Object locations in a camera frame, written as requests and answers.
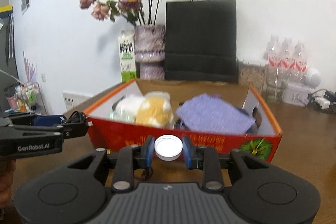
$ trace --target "wooden table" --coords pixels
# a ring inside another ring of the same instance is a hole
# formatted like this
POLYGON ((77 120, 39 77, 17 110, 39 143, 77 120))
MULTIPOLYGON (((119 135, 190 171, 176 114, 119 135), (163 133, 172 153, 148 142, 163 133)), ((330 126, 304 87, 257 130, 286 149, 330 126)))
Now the wooden table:
MULTIPOLYGON (((78 107, 83 110, 94 98, 78 107)), ((311 182, 320 192, 321 207, 314 224, 336 223, 336 115, 287 104, 269 104, 283 129, 283 138, 272 160, 279 166, 311 182)), ((67 140, 63 152, 34 159, 17 161, 13 193, 34 177, 66 164, 92 149, 89 137, 67 140)), ((183 162, 154 160, 151 181, 201 181, 199 170, 186 170, 183 162)), ((223 171, 226 185, 230 182, 223 171)), ((1 224, 21 223, 15 210, 8 208, 1 224)))

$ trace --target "wall outlet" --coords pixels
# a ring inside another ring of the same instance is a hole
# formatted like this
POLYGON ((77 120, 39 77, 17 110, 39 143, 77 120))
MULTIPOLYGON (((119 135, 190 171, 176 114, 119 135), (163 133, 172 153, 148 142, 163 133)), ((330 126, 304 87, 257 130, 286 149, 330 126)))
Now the wall outlet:
POLYGON ((45 74, 44 73, 41 74, 41 78, 42 78, 42 82, 45 83, 46 79, 45 79, 45 74))
POLYGON ((63 92, 63 98, 64 98, 64 103, 65 103, 67 110, 71 110, 75 106, 91 98, 91 96, 77 94, 77 93, 63 92))

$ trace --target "blue gripper pad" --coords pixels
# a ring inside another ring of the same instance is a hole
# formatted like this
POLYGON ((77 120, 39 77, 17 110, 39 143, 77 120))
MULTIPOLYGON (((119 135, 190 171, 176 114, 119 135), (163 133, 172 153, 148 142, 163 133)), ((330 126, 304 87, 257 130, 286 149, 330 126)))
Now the blue gripper pad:
POLYGON ((189 169, 191 168, 191 150, 184 138, 182 138, 182 144, 183 144, 183 157, 185 166, 189 169))
POLYGON ((155 138, 152 138, 147 148, 147 155, 146 155, 146 167, 147 168, 151 167, 151 164, 152 164, 152 160, 154 156, 154 143, 155 143, 155 138))
POLYGON ((55 124, 62 124, 66 120, 64 115, 39 116, 32 122, 33 126, 52 127, 55 124))

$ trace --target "white box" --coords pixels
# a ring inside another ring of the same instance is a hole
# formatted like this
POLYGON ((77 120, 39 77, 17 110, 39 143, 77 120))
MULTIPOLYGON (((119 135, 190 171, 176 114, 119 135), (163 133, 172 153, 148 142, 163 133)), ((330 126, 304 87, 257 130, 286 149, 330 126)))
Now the white box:
POLYGON ((296 106, 306 106, 310 88, 304 84, 289 82, 283 92, 282 101, 296 106))

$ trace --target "round pad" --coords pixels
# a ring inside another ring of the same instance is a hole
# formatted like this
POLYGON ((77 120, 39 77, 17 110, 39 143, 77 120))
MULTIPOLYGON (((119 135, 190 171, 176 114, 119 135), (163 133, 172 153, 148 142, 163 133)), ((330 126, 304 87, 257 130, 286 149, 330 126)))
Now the round pad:
POLYGON ((52 183, 43 187, 39 198, 49 205, 64 205, 73 201, 78 195, 78 189, 69 183, 52 183))
POLYGON ((104 186, 92 174, 68 170, 27 183, 17 192, 14 203, 25 223, 77 224, 93 218, 106 199, 104 186))
POLYGON ((313 185, 276 167, 246 170, 229 199, 242 218, 263 224, 308 223, 320 206, 313 185))
POLYGON ((259 187, 258 195, 267 203, 284 205, 296 198, 296 190, 285 183, 270 182, 259 187))

